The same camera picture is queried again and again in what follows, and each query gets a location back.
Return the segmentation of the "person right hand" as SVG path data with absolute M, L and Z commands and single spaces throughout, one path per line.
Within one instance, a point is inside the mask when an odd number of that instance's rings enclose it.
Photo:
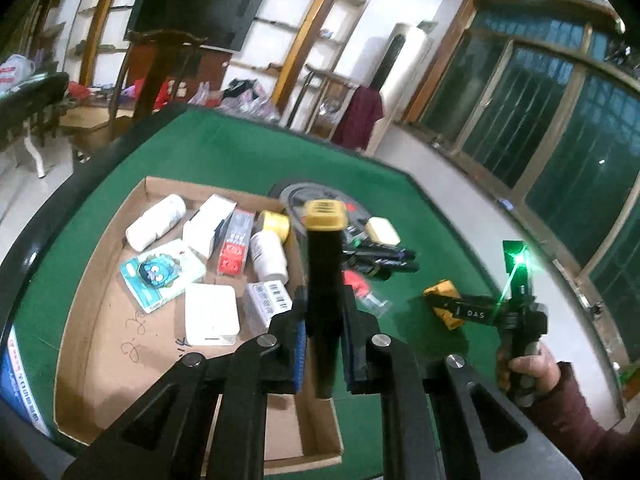
M 537 350 L 531 356 L 518 356 L 504 359 L 502 369 L 498 373 L 499 385 L 504 391 L 510 389 L 513 374 L 533 379 L 538 396 L 550 393 L 559 383 L 561 371 L 552 353 L 542 342 L 538 342 Z

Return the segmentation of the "maroon sleeve forearm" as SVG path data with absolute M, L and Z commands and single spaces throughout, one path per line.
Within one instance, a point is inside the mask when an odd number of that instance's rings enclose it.
M 560 379 L 524 413 L 584 479 L 638 479 L 639 425 L 628 434 L 605 430 L 592 417 L 570 363 Z

